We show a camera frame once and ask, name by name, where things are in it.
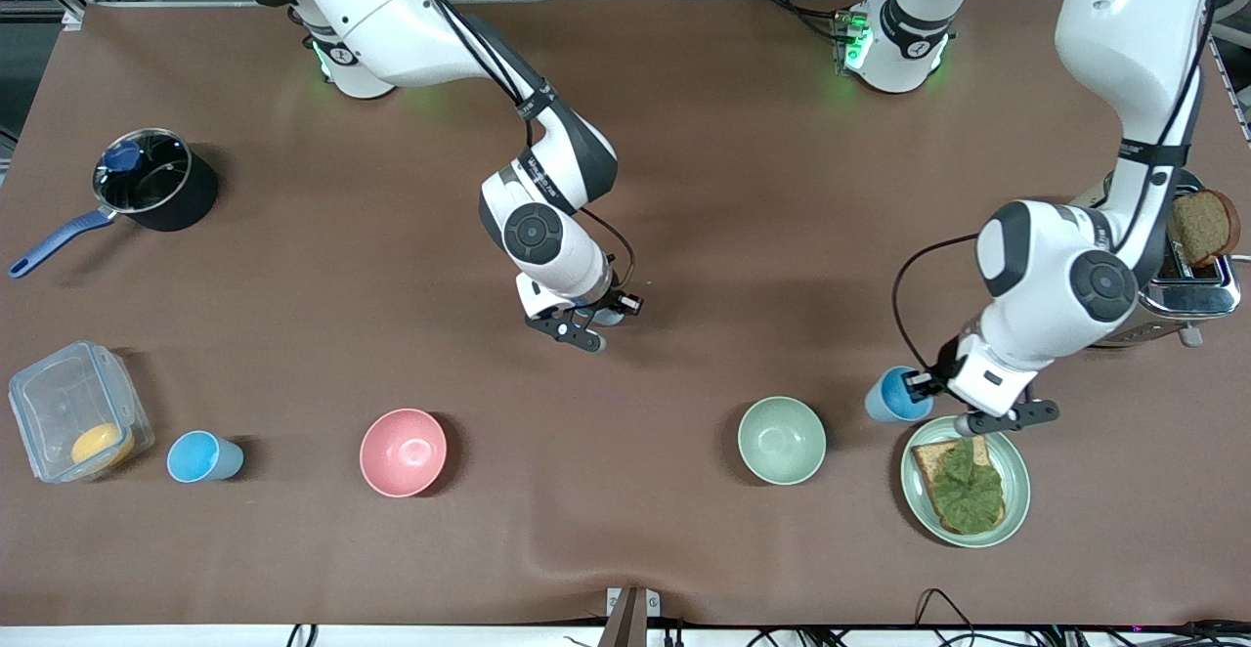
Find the yellow lemon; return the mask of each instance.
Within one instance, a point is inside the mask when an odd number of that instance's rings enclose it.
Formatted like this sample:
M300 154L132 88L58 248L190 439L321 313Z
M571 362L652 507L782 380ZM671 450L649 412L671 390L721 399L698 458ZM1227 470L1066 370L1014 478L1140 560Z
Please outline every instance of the yellow lemon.
M106 451L108 447L116 444L120 438L121 430L118 429L118 425L108 422L98 424L79 436L78 441L74 442L74 448L70 449L70 458L74 459L75 464L85 462L99 454L99 452ZM129 434L126 441L121 443L121 448L118 449L118 456L109 463L115 464L125 459L126 454L134 448L135 436Z

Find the green leaf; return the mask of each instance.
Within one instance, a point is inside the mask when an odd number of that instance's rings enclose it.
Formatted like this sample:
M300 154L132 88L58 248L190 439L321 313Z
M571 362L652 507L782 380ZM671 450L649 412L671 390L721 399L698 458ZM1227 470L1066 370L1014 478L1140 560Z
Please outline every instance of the green leaf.
M1003 506L1003 479L995 467L973 463L973 443L965 439L943 459L943 471L934 478L933 503L956 532L988 532Z

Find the white outlet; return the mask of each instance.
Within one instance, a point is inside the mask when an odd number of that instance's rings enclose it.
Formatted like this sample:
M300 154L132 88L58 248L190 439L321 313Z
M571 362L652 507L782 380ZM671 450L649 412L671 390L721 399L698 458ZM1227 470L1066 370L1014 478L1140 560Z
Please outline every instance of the white outlet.
M620 588L608 589L608 608L607 613L612 614L613 607L617 606L617 598L622 594ZM661 617L661 594L651 588L647 589L647 617L658 618Z

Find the table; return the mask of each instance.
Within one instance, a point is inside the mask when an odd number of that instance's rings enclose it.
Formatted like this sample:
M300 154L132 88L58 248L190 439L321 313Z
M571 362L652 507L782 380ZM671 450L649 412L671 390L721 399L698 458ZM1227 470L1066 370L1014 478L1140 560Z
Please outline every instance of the table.
M478 184L523 140L490 83L357 103L281 11L90 10L0 191L0 250L90 209L100 149L138 126L186 136L224 189L193 229L121 224L0 283L3 375L90 338L124 354L158 438L106 479L45 486L0 422L0 622L550 621L624 583L707 623L911 622L929 586L977 622L1243 614L1242 313L1202 349L1051 367L1038 393L1063 418L1015 438L1033 506L992 549L917 528L894 486L907 429L861 407L907 360L888 300L907 255L1113 163L1116 118L1057 63L1057 10L971 0L932 81L884 96L764 1L474 6L620 155L595 208L634 243L647 307L600 357L523 325L478 224ZM1246 205L1247 145L1207 66L1190 166ZM918 264L902 308L932 353L986 302L963 247ZM738 418L769 394L829 433L802 486L737 459ZM425 497L385 499L358 443L409 405L453 459ZM243 439L240 481L166 477L195 428Z

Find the clear food container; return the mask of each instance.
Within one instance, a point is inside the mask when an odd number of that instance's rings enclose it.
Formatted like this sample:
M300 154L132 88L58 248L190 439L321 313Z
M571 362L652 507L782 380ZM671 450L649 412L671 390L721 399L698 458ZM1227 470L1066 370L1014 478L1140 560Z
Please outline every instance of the clear food container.
M151 447L153 430L121 359L80 340L9 380L9 404L35 478L94 478Z

